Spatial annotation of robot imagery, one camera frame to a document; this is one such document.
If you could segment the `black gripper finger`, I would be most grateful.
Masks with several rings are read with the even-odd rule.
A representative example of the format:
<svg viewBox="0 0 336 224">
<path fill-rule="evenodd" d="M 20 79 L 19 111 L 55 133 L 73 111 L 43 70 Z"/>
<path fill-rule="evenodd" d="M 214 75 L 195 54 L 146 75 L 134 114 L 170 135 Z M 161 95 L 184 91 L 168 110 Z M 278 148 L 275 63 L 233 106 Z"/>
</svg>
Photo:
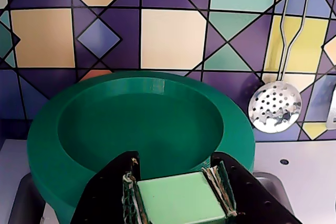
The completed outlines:
<svg viewBox="0 0 336 224">
<path fill-rule="evenodd" d="M 224 152 L 202 168 L 224 216 L 210 223 L 301 223 L 256 177 Z"/>
<path fill-rule="evenodd" d="M 71 223 L 147 223 L 137 151 L 126 151 L 86 184 Z"/>
</svg>

